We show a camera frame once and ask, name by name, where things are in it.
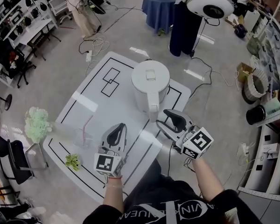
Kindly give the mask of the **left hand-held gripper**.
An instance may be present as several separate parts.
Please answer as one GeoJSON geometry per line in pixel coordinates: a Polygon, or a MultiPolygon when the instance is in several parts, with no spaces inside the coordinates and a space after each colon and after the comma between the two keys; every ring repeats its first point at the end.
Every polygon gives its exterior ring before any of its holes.
{"type": "Polygon", "coordinates": [[[106,177],[121,177],[121,170],[128,155],[114,151],[126,149],[127,126],[119,123],[110,127],[102,136],[102,144],[94,155],[94,170],[106,177]]]}

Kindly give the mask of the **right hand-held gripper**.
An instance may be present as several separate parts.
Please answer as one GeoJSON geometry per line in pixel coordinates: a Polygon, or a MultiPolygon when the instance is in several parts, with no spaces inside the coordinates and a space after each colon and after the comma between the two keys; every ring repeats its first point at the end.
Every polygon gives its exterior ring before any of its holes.
{"type": "Polygon", "coordinates": [[[177,141],[175,145],[180,149],[180,153],[193,160],[201,158],[210,148],[214,139],[204,127],[193,124],[192,119],[186,113],[173,109],[164,109],[163,112],[171,119],[178,132],[184,130],[181,135],[167,126],[166,123],[156,120],[159,130],[170,140],[177,141]]]}

